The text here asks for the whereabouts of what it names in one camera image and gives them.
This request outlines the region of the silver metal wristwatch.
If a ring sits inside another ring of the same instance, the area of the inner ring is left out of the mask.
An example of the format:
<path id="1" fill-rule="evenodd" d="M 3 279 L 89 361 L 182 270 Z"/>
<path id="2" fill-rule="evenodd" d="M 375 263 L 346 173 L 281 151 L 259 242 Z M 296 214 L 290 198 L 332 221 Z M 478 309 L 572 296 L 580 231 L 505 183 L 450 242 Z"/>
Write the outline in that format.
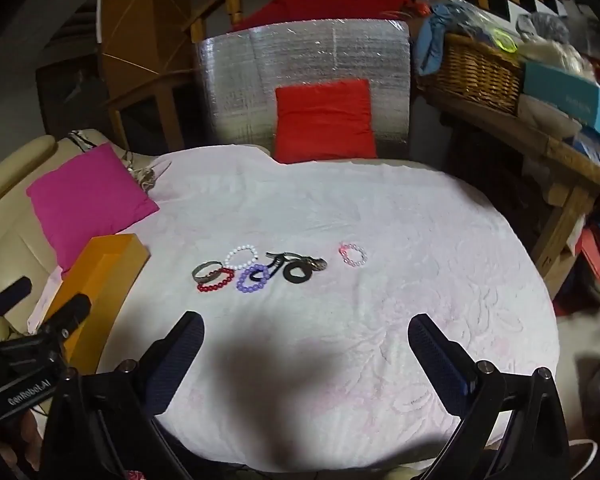
<path id="1" fill-rule="evenodd" d="M 321 272 L 328 267 L 328 263 L 323 258 L 299 255 L 295 252 L 281 252 L 279 257 L 291 268 L 309 269 L 312 272 Z"/>

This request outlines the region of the cream leather headboard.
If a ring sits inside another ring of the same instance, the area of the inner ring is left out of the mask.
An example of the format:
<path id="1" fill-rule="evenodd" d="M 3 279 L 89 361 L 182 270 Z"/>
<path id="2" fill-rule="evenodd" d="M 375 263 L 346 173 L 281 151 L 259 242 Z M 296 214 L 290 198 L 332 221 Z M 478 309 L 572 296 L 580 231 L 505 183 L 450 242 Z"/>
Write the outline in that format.
<path id="1" fill-rule="evenodd" d="M 40 136 L 18 148 L 0 162 L 0 291 L 26 276 L 32 290 L 6 314 L 6 321 L 17 333 L 29 333 L 29 318 L 42 301 L 44 288 L 54 272 L 66 273 L 57 265 L 55 252 L 43 234 L 33 210 L 27 188 L 43 174 L 99 145 L 109 143 L 122 159 L 125 151 L 106 140 L 96 130 L 81 130 L 76 139 L 57 141 Z M 134 154 L 142 166 L 147 156 Z"/>

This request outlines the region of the orange cardboard box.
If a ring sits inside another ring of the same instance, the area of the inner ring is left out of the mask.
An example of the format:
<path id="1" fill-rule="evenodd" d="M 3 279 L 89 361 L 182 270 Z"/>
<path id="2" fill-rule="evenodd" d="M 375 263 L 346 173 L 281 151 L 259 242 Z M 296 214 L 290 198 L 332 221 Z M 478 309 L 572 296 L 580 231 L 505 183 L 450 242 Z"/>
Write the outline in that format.
<path id="1" fill-rule="evenodd" d="M 54 314 L 78 292 L 91 300 L 91 312 L 65 342 L 68 364 L 81 374 L 94 374 L 126 296 L 149 259 L 134 234 L 92 238 L 65 275 L 47 310 Z"/>

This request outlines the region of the magenta cushion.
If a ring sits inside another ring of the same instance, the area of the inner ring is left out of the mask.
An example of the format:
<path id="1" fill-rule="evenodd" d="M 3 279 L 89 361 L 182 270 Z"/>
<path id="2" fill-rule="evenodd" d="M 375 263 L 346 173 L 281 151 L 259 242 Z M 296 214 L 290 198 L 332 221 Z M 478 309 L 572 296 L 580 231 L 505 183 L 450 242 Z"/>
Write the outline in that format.
<path id="1" fill-rule="evenodd" d="M 92 238 L 117 234 L 159 210 L 109 143 L 43 174 L 26 194 L 65 272 Z"/>

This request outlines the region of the beige crumpled cloth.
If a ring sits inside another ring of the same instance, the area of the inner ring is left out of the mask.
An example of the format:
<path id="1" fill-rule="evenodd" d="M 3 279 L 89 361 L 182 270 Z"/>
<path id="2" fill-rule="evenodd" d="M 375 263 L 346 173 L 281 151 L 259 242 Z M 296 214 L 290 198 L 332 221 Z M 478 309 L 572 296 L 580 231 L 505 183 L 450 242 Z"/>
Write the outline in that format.
<path id="1" fill-rule="evenodd" d="M 121 161 L 125 169 L 128 170 L 128 173 L 145 193 L 148 193 L 156 186 L 157 181 L 171 166 L 170 160 L 166 162 L 150 162 L 148 165 L 142 166 L 140 161 L 131 152 L 125 152 Z"/>

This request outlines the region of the wooden side table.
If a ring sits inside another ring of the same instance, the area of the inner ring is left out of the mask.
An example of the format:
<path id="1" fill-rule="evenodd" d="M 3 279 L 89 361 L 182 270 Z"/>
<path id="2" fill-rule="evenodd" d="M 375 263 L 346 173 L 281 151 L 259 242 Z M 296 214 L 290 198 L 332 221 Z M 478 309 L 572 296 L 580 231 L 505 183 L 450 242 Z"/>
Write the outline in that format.
<path id="1" fill-rule="evenodd" d="M 424 90 L 422 96 L 428 104 L 469 122 L 550 170 L 544 200 L 552 213 L 532 247 L 531 258 L 550 296 L 556 296 L 576 262 L 567 250 L 568 237 L 600 196 L 600 167 L 511 114 L 439 91 Z"/>

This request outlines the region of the wooden cabinet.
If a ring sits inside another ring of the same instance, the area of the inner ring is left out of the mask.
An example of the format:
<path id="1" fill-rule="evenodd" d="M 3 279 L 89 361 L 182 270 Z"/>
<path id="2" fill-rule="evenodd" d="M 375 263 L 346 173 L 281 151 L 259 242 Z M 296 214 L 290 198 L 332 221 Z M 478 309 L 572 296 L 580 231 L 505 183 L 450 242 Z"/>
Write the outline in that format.
<path id="1" fill-rule="evenodd" d="M 160 155 L 191 148 L 194 90 L 190 0 L 92 0 L 94 52 L 36 70 L 42 122 L 57 139 L 94 128 L 122 148 Z"/>

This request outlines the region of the red cushion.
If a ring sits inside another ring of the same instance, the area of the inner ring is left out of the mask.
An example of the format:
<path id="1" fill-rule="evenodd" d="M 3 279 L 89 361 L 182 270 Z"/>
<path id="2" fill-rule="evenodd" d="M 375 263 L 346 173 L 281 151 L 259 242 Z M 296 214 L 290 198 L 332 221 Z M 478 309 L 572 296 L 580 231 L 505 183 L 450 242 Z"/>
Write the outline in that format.
<path id="1" fill-rule="evenodd" d="M 273 156 L 278 162 L 377 157 L 366 79 L 279 87 L 275 99 Z"/>

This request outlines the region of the silver foil insulation panel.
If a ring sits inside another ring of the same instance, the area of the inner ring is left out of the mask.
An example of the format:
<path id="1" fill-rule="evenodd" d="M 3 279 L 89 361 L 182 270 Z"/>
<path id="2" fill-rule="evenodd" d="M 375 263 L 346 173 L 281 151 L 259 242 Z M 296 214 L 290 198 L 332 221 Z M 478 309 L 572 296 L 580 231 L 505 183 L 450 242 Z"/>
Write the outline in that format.
<path id="1" fill-rule="evenodd" d="M 275 90 L 295 84 L 365 79 L 378 155 L 408 155 L 411 41 L 407 24 L 312 20 L 231 32 L 197 47 L 212 138 L 272 148 Z"/>

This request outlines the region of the teal cardboard box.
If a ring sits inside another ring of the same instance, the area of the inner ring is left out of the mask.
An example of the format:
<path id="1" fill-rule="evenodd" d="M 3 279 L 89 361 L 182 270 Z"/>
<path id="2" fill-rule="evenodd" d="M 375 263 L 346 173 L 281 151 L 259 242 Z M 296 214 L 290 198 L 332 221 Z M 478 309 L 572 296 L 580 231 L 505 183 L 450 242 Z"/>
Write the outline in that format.
<path id="1" fill-rule="evenodd" d="M 524 94 L 547 102 L 600 135 L 600 84 L 537 62 L 524 66 Z"/>

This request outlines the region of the wicker basket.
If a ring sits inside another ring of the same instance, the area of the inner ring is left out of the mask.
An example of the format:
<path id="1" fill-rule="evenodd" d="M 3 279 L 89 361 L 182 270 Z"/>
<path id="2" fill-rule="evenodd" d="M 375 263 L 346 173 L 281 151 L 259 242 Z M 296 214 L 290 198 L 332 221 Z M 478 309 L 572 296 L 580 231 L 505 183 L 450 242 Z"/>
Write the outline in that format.
<path id="1" fill-rule="evenodd" d="M 440 68 L 417 76 L 419 90 L 438 92 L 513 115 L 524 79 L 524 64 L 515 55 L 484 42 L 448 32 Z"/>

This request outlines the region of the blue cloth in basket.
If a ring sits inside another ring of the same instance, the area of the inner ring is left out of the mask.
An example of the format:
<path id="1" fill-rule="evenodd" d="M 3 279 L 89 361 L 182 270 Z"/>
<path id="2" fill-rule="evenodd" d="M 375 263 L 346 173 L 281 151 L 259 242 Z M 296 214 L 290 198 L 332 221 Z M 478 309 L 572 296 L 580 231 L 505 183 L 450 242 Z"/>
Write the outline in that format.
<path id="1" fill-rule="evenodd" d="M 418 76 L 429 76 L 440 70 L 444 38 L 468 19 L 466 9 L 454 3 L 436 3 L 422 22 L 414 47 L 414 66 Z"/>

